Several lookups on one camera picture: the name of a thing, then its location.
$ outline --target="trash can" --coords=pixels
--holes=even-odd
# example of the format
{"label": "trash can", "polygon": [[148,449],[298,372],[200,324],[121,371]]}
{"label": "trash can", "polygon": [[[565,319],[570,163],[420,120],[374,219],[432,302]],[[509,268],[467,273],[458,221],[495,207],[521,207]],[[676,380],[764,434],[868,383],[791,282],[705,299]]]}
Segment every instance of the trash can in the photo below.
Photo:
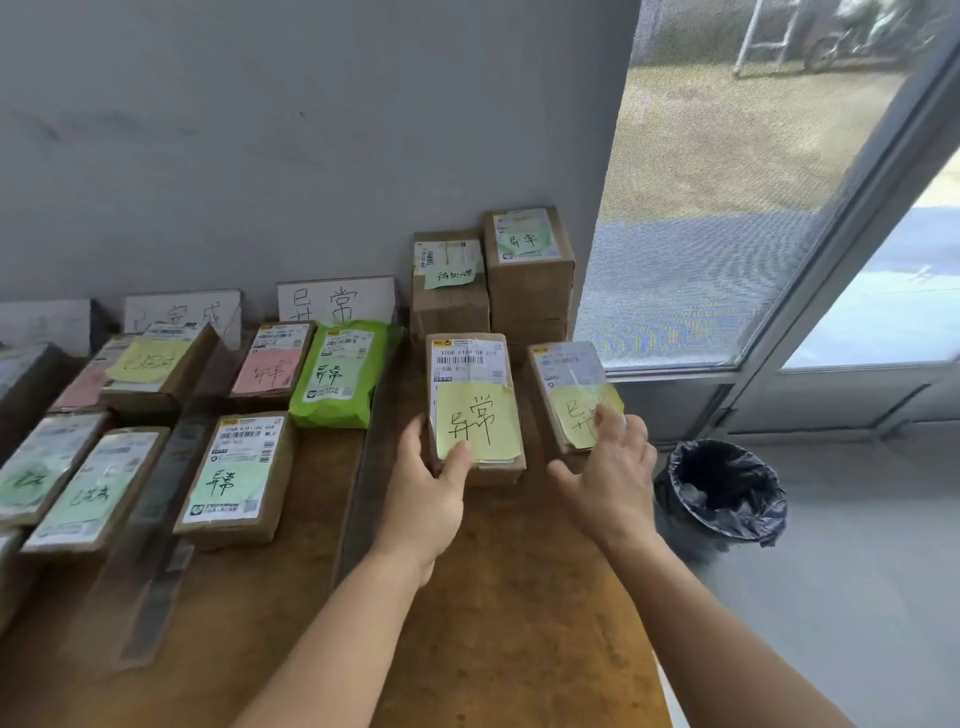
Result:
{"label": "trash can", "polygon": [[679,443],[654,479],[657,530],[674,553],[704,563],[734,544],[772,546],[786,528],[773,468],[720,440]]}

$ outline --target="package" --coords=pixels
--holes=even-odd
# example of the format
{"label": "package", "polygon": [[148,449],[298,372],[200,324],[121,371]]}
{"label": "package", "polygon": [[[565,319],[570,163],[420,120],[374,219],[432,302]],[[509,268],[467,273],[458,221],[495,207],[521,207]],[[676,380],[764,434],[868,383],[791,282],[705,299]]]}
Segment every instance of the package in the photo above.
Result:
{"label": "package", "polygon": [[431,333],[490,331],[490,298],[479,230],[414,233],[410,335],[423,351]]}
{"label": "package", "polygon": [[318,327],[290,399],[294,422],[300,427],[366,429],[391,335],[390,325],[379,321]]}
{"label": "package", "polygon": [[189,536],[198,548],[272,541],[296,437],[286,412],[221,418],[174,533]]}
{"label": "package", "polygon": [[131,422],[175,418],[219,344],[210,324],[150,324],[106,369],[101,401]]}
{"label": "package", "polygon": [[41,564],[20,553],[26,537],[25,528],[0,530],[0,635],[7,631],[39,575]]}
{"label": "package", "polygon": [[76,365],[53,344],[0,348],[0,462],[33,429]]}
{"label": "package", "polygon": [[40,420],[0,468],[0,529],[40,523],[108,424],[106,412]]}
{"label": "package", "polygon": [[597,441],[597,403],[623,412],[596,349],[589,341],[535,344],[527,350],[526,374],[547,459],[561,458],[581,473]]}
{"label": "package", "polygon": [[491,330],[507,337],[514,362],[531,344],[566,339],[574,259],[557,209],[488,212],[484,247]]}
{"label": "package", "polygon": [[316,325],[313,322],[264,324],[253,339],[230,399],[246,412],[286,409]]}
{"label": "package", "polygon": [[104,435],[23,545],[26,553],[106,550],[170,435],[124,427]]}
{"label": "package", "polygon": [[467,485],[509,485],[526,470],[507,341],[477,331],[426,338],[430,461],[434,474],[460,440],[473,445]]}
{"label": "package", "polygon": [[136,338],[136,335],[131,333],[120,333],[111,337],[54,400],[49,411],[90,412],[102,409],[100,390],[107,383],[107,369],[113,366]]}

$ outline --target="glass door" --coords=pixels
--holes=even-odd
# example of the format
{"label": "glass door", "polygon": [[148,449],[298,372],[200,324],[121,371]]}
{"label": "glass door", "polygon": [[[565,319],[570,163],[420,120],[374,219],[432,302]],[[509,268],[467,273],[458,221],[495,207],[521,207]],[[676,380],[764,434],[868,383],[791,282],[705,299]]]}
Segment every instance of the glass door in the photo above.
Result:
{"label": "glass door", "polygon": [[[661,442],[729,417],[805,339],[934,174],[919,142],[955,83],[955,17],[922,52],[888,38],[823,69],[808,51],[842,23],[806,6],[783,64],[734,75],[742,5],[641,4],[574,332]],[[755,42],[790,24],[764,13]]]}
{"label": "glass door", "polygon": [[870,430],[960,419],[950,384],[958,358],[960,152],[728,427]]}

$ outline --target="gray wall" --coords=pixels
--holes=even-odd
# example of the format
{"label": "gray wall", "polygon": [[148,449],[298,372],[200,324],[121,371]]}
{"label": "gray wall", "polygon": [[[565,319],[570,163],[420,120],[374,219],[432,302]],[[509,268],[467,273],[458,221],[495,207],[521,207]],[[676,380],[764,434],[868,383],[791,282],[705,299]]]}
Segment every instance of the gray wall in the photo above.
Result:
{"label": "gray wall", "polygon": [[[582,280],[638,0],[9,0],[0,300],[394,273],[556,204]],[[6,255],[13,252],[12,258]]]}

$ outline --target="floor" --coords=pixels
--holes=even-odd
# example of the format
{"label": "floor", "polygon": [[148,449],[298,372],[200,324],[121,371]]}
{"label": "floor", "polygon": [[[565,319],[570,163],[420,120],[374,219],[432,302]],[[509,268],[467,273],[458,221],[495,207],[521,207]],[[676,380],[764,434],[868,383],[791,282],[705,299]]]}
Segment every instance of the floor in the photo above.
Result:
{"label": "floor", "polygon": [[958,439],[914,425],[883,444],[752,446],[787,489],[787,530],[696,570],[857,725],[960,724]]}

